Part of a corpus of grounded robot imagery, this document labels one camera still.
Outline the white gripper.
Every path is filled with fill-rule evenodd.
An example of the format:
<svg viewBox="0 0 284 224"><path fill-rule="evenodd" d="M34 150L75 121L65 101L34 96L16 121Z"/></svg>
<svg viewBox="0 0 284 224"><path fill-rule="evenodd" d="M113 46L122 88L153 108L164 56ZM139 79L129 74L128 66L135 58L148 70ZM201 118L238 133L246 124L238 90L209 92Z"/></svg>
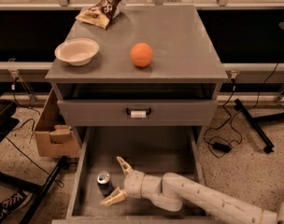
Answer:
<svg viewBox="0 0 284 224"><path fill-rule="evenodd" d="M130 198L141 198L142 182L145 174L140 171L134 171L132 166L122 157L118 156L117 161L125 174L124 189L115 188L103 201L100 202L103 206L110 206L115 203L124 201L127 196Z"/></svg>

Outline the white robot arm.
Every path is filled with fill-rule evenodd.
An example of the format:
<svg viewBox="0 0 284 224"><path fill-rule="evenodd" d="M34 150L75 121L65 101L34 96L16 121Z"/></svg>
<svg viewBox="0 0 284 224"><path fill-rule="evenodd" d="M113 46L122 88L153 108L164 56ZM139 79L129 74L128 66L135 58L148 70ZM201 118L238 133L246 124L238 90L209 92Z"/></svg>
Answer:
<svg viewBox="0 0 284 224"><path fill-rule="evenodd" d="M146 175L134 170L122 157L117 157L117 161L125 175L123 189L115 188L100 202L103 206L120 203L127 198L144 198L163 210L176 212L186 200L225 224L284 224L284 201L278 213L262 210L182 175Z"/></svg>

